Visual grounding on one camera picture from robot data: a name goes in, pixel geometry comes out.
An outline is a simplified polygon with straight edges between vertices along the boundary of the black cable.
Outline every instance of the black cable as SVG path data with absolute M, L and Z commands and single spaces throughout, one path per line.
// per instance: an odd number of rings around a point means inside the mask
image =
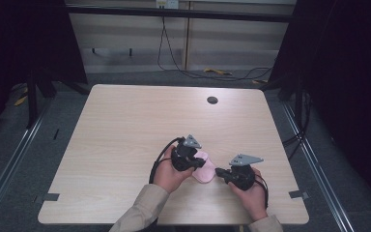
M 162 41 L 163 41 L 163 36 L 164 35 L 165 35 L 165 39 L 167 40 L 167 44 L 168 44 L 168 47 L 169 47 L 169 50 L 170 50 L 171 58 L 174 62 L 174 65 L 176 66 L 177 71 L 179 71 L 180 73 L 182 73 L 182 74 L 184 74 L 184 75 L 186 75 L 190 78 L 194 78 L 194 79 L 203 79 L 204 78 L 204 79 L 213 79 L 213 80 L 219 80 L 219 81 L 238 81 L 238 80 L 244 80 L 244 79 L 260 78 L 260 77 L 264 76 L 265 74 L 267 74 L 269 71 L 272 70 L 272 68 L 254 68 L 254 69 L 250 70 L 244 77 L 234 77 L 234 76 L 233 77 L 231 77 L 231 76 L 214 77 L 214 76 L 206 76 L 206 75 L 202 75 L 202 74 L 198 74 L 198 73 L 194 73 L 194 72 L 189 72 L 189 71 L 183 71 L 179 68 L 179 66 L 177 65 L 176 60 L 174 59 L 173 50 L 171 48 L 170 40 L 168 39 L 167 30 L 165 28 L 165 20 L 164 20 L 164 17 L 163 17 L 162 18 L 162 30 L 161 30 L 161 36 L 160 36 L 160 45 L 159 45 L 159 48 L 158 48 L 157 64 L 164 71 L 172 71 L 172 70 L 167 70 L 164 67 L 162 67 L 160 62 L 159 62 L 160 55 L 161 55 Z M 255 70 L 266 70 L 266 71 L 264 73 L 258 75 L 258 76 L 248 78 L 248 76 Z
M 153 180 L 154 180 L 155 175 L 156 175 L 156 170 L 157 170 L 159 164 L 160 164 L 161 162 L 165 161 L 165 160 L 170 160 L 170 159 L 162 159 L 162 160 L 160 160 L 161 157 L 164 155 L 164 153 L 167 151 L 167 149 L 168 149 L 168 148 L 169 148 L 173 143 L 179 141 L 180 139 L 181 139 L 180 137 L 177 137 L 177 138 L 171 140 L 171 142 L 169 142 L 169 143 L 167 144 L 167 146 L 165 146 L 165 148 L 164 148 L 164 149 L 161 151 L 161 153 L 158 155 L 158 157 L 157 157 L 155 163 L 153 164 L 152 171 L 150 172 L 149 184 L 152 184 L 152 183 L 153 183 Z
M 291 144 L 293 144 L 295 141 L 298 141 L 298 139 L 302 137 L 302 134 L 303 134 L 303 131 L 301 130 L 300 132 L 296 133 L 294 136 L 283 141 L 282 144 L 284 145 L 284 147 L 288 147 Z
M 330 10 L 329 10 L 329 13 L 328 13 L 328 19 L 325 21 L 324 28 L 322 29 L 322 32 L 321 32 L 321 37 L 320 37 L 319 40 L 317 41 L 317 45 L 316 45 L 315 52 L 314 52 L 314 54 L 313 54 L 313 56 L 312 56 L 312 58 L 311 58 L 312 61 L 315 61 L 315 59 L 316 59 L 315 57 L 317 56 L 318 50 L 319 50 L 319 48 L 321 47 L 321 43 L 322 43 L 323 36 L 325 35 L 325 33 L 326 33 L 326 31 L 327 31 L 327 28 L 328 28 L 328 22 L 329 22 L 329 20 L 330 20 L 330 18 L 331 18 L 331 15 L 333 14 L 333 10 L 334 10 L 334 8 L 336 7 L 337 2 L 338 2 L 338 0 L 335 0 L 335 1 L 333 2 L 333 4 L 332 4 L 332 7 L 331 7 Z M 290 139 L 288 139 L 288 140 L 291 140 L 291 139 L 293 139 L 293 138 L 298 138 L 298 136 L 301 135 L 301 134 L 302 134 L 302 131 L 300 131 L 299 133 L 297 133 L 295 136 L 293 136 L 292 138 L 290 138 Z
M 310 118 L 310 113 L 311 113 L 311 106 L 312 106 L 311 99 L 309 98 L 309 96 L 307 94 L 305 95 L 305 103 L 304 104 L 305 104 L 305 109 L 306 109 L 305 124 L 304 124 L 304 126 L 300 125 L 301 131 L 298 133 L 300 135 L 300 141 L 298 142 L 298 144 L 295 147 L 294 151 L 288 157 L 288 160 L 291 160 L 291 158 L 296 153 L 297 149 L 300 147 L 300 144 L 302 143 L 303 139 L 305 138 L 306 130 L 307 130 L 307 127 L 308 127 L 308 124 L 309 124 L 309 118 Z
M 269 193 L 268 193 L 268 185 L 267 185 L 267 182 L 265 182 L 264 178 L 262 178 L 262 176 L 260 175 L 257 175 L 255 174 L 256 177 L 259 177 L 262 181 L 259 182 L 256 180 L 256 178 L 254 179 L 254 182 L 257 183 L 263 190 L 264 190 L 264 194 L 265 194 L 265 208 L 267 209 L 268 208 L 268 199 L 269 199 Z

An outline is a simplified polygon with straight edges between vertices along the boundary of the aluminum rail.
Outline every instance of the aluminum rail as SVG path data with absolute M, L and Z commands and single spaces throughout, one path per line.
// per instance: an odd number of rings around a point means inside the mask
M 300 130 L 295 123 L 296 121 L 294 111 L 287 103 L 284 103 L 283 106 L 294 133 L 299 133 Z M 354 228 L 351 224 L 351 221 L 349 220 L 348 214 L 342 207 L 342 204 L 340 203 L 336 193 L 333 191 L 333 188 L 328 181 L 328 177 L 327 175 L 325 175 L 325 172 L 322 169 L 321 164 L 318 162 L 318 159 L 315 156 L 315 153 L 313 152 L 312 147 L 306 137 L 303 138 L 300 146 L 303 150 L 303 153 L 305 154 L 305 157 L 315 176 L 315 179 L 318 182 L 319 187 L 321 188 L 322 194 L 327 200 L 330 211 L 332 212 L 333 217 L 335 218 L 336 223 L 339 226 L 339 229 L 342 232 L 354 232 Z
M 46 100 L 46 103 L 43 106 L 42 113 L 36 120 L 36 122 L 32 125 L 32 127 L 23 134 L 22 139 L 20 140 L 19 144 L 16 147 L 10 161 L 8 162 L 7 166 L 5 167 L 4 171 L 0 176 L 0 202 L 3 199 L 6 190 L 11 182 L 11 179 L 14 177 L 17 168 L 20 166 L 20 163 L 23 160 L 32 140 L 35 138 L 36 133 L 41 126 L 43 116 L 46 114 L 48 108 L 50 107 L 51 100 Z
M 72 14 L 91 14 L 91 15 L 137 15 L 137 16 L 161 16 L 161 17 L 182 17 L 182 18 L 205 18 L 205 19 L 227 19 L 240 21 L 263 21 L 263 22 L 299 22 L 313 23 L 314 18 L 296 17 L 285 14 L 249 14 L 249 13 L 230 13 L 230 12 L 211 12 L 195 10 L 177 9 L 157 9 L 157 8 L 127 8 L 127 7 L 101 7 L 94 5 L 65 4 L 65 5 L 45 5 L 45 4 L 12 4 L 12 7 L 19 9 L 45 9 L 51 11 L 66 11 Z

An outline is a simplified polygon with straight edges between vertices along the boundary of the black curtain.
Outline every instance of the black curtain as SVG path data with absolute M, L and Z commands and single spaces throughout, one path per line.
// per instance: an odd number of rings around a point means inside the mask
M 281 97 L 303 82 L 350 164 L 371 187 L 371 0 L 306 0 L 288 26 L 270 81 Z
M 11 88 L 26 82 L 31 71 L 87 83 L 64 5 L 63 0 L 0 0 L 0 113 Z

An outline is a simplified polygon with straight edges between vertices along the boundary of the forearm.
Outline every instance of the forearm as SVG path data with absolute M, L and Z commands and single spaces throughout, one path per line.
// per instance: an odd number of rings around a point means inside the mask
M 159 186 L 144 186 L 133 206 L 117 220 L 110 232 L 138 231 L 146 228 L 158 218 L 168 196 L 168 192 Z
M 268 216 L 248 225 L 251 232 L 282 232 L 282 226 L 276 216 Z

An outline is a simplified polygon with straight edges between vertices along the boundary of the wooden table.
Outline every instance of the wooden table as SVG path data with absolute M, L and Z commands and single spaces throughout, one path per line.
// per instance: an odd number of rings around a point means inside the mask
M 208 97 L 216 97 L 210 104 Z M 238 153 L 263 158 L 270 189 L 268 213 L 281 223 L 303 224 L 308 213 L 259 90 L 96 85 L 84 106 L 39 221 L 46 224 L 112 224 L 148 183 L 150 170 L 168 142 L 189 134 L 212 162 L 229 168 Z M 158 223 L 247 224 L 251 220 L 223 180 L 185 180 L 170 195 Z

